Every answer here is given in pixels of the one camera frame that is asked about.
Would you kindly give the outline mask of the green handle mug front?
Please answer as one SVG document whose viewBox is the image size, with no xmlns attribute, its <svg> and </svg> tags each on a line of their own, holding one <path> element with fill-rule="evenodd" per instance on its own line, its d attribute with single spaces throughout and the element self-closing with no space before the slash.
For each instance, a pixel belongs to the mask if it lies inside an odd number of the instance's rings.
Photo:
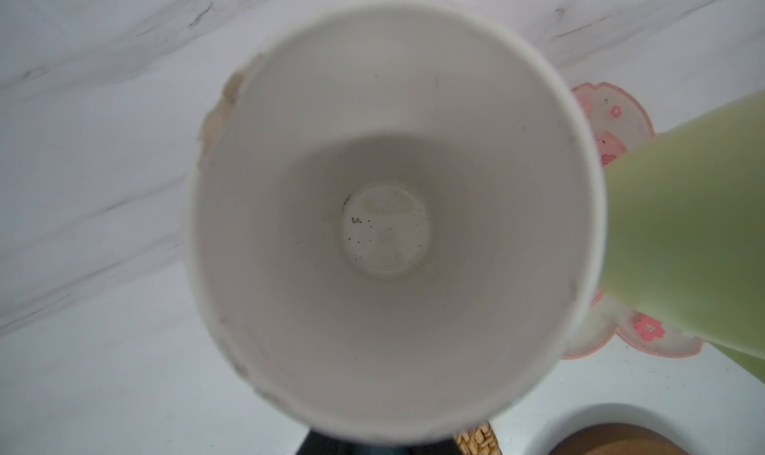
<svg viewBox="0 0 765 455">
<path fill-rule="evenodd" d="M 601 289 L 764 375 L 764 96 L 656 136 L 605 169 Z"/>
</svg>

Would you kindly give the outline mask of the blue mug back row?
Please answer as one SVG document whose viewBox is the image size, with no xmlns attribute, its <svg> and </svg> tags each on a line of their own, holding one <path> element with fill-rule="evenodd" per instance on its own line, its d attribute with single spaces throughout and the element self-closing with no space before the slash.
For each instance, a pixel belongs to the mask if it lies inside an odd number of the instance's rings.
<svg viewBox="0 0 765 455">
<path fill-rule="evenodd" d="M 262 43 L 200 132 L 185 253 L 253 391 L 311 429 L 440 441 L 561 359 L 607 208 L 569 86 L 453 5 L 362 0 Z"/>
</svg>

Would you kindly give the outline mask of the brown wooden round coaster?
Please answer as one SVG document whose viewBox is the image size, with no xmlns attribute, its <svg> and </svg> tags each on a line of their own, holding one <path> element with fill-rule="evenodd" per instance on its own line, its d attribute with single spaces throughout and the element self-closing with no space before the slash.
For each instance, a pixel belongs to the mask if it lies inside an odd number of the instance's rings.
<svg viewBox="0 0 765 455">
<path fill-rule="evenodd" d="M 689 455 L 677 443 L 637 425 L 607 423 L 583 428 L 558 443 L 550 455 Z"/>
</svg>

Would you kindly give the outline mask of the woven rattan round coaster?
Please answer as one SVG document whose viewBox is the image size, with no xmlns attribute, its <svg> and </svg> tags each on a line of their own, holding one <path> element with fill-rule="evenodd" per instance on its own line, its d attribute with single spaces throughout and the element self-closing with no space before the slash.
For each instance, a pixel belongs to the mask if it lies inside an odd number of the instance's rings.
<svg viewBox="0 0 765 455">
<path fill-rule="evenodd" d="M 499 441 L 489 422 L 454 435 L 454 441 L 464 455 L 502 455 Z"/>
</svg>

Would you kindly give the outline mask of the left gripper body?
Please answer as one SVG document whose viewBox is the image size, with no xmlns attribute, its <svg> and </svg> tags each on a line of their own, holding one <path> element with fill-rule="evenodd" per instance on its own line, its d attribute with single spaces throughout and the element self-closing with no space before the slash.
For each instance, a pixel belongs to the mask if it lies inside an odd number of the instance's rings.
<svg viewBox="0 0 765 455">
<path fill-rule="evenodd" d="M 310 431 L 296 455 L 462 455 L 454 439 L 416 445 L 374 445 Z"/>
</svg>

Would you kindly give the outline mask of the pink flower coaster left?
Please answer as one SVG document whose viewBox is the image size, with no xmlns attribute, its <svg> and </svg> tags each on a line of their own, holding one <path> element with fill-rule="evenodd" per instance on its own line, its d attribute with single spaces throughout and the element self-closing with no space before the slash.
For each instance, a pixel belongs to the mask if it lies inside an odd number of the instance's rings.
<svg viewBox="0 0 765 455">
<path fill-rule="evenodd" d="M 573 94 L 589 120 L 603 166 L 655 136 L 645 109 L 622 88 L 608 82 L 585 82 L 575 86 Z M 694 357 L 703 347 L 699 337 L 686 335 L 599 291 L 564 357 L 581 359 L 593 355 L 614 337 L 642 353 L 666 359 Z"/>
</svg>

